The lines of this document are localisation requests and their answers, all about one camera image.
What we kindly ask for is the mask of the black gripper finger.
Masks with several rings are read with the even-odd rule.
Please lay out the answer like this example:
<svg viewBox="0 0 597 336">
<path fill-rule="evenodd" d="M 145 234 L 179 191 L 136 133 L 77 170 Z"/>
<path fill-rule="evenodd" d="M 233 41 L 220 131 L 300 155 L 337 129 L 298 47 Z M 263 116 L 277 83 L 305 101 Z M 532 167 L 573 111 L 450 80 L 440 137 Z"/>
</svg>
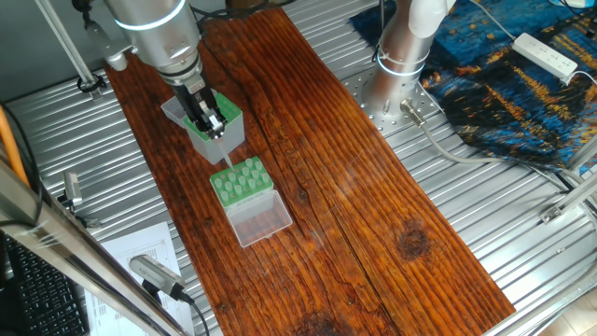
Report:
<svg viewBox="0 0 597 336">
<path fill-rule="evenodd" d="M 202 110 L 197 107 L 194 111 L 194 124 L 200 132 L 206 133 L 211 139 L 217 138 L 217 116 L 212 108 Z"/>
<path fill-rule="evenodd" d="M 209 107 L 209 121 L 211 123 L 210 135 L 223 135 L 225 132 L 227 119 L 222 115 L 219 106 L 214 104 Z"/>
</svg>

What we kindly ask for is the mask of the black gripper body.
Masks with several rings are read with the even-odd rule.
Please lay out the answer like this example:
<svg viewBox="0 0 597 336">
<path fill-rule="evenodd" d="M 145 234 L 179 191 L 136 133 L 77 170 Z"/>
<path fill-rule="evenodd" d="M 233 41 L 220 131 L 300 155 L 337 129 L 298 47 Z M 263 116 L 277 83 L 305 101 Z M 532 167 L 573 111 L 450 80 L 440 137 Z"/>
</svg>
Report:
<svg viewBox="0 0 597 336">
<path fill-rule="evenodd" d="M 216 116 L 217 103 L 212 90 L 204 86 L 191 91 L 187 86 L 172 85 L 174 94 L 191 120 L 208 120 Z"/>
</svg>

